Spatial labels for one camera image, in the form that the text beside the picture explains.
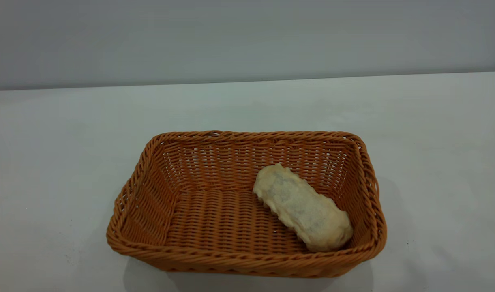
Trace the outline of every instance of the table surface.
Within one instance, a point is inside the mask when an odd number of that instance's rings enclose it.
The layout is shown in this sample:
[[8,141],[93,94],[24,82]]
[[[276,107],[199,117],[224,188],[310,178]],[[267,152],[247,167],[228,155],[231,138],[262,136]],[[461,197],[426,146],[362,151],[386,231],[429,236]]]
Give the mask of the table surface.
[[[115,253],[114,199],[167,131],[349,131],[388,242],[337,279],[165,273]],[[495,72],[0,91],[0,291],[495,291]]]

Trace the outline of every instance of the white wall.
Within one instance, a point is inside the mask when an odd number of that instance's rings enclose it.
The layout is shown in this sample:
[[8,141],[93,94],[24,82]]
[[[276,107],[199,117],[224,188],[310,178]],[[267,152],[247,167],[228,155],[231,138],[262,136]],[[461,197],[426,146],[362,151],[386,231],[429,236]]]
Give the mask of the white wall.
[[495,70],[495,0],[0,0],[0,89]]

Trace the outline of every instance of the battered snack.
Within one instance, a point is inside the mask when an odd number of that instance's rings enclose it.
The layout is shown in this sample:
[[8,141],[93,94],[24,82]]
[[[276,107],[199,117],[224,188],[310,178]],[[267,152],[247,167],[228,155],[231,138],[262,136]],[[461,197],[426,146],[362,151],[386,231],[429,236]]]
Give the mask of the battered snack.
[[310,251],[334,251],[353,234],[345,211],[279,163],[258,172],[253,192]]

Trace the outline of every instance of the basket rim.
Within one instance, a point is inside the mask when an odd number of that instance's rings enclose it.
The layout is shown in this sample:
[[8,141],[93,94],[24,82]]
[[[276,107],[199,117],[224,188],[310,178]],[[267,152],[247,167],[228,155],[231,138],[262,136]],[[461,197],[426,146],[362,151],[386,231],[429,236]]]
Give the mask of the basket rim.
[[[360,159],[359,164],[362,166],[360,177],[366,179],[365,196],[370,206],[366,208],[372,219],[371,241],[361,246],[355,246],[340,251],[330,251],[326,253],[296,253],[296,254],[271,254],[256,255],[253,253],[231,253],[226,251],[213,251],[208,249],[198,249],[190,247],[150,245],[138,242],[132,242],[121,235],[121,228],[125,223],[127,214],[130,210],[130,202],[127,193],[137,193],[140,187],[144,172],[149,168],[150,159],[155,147],[159,143],[166,141],[253,141],[253,140],[311,140],[311,141],[331,141],[339,140],[348,144],[355,145],[356,157]],[[356,264],[375,257],[384,248],[386,242],[386,222],[382,214],[379,202],[379,185],[375,178],[373,166],[366,151],[366,145],[362,140],[348,132],[342,131],[277,131],[277,132],[234,132],[234,131],[192,131],[192,132],[169,132],[153,137],[147,144],[141,157],[136,165],[132,177],[121,190],[118,198],[114,201],[114,214],[111,217],[107,227],[107,242],[114,251],[127,256],[133,256],[139,259],[156,259],[156,260],[173,260],[181,263],[195,264],[203,262],[206,259],[225,258],[225,259],[242,259],[246,260],[245,265],[249,266],[252,260],[262,262],[285,262],[285,261],[322,261],[324,264],[334,264],[342,262],[343,264]]]

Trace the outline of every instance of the wicker weave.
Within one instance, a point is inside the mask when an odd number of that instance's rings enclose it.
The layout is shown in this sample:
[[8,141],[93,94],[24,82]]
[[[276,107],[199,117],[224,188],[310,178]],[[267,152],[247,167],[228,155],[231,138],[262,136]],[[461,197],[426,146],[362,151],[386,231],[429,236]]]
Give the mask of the wicker weave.
[[[349,213],[352,239],[311,253],[252,193],[280,162]],[[114,251],[166,271],[337,277],[386,242],[366,146],[342,132],[165,133],[145,148],[114,204]]]

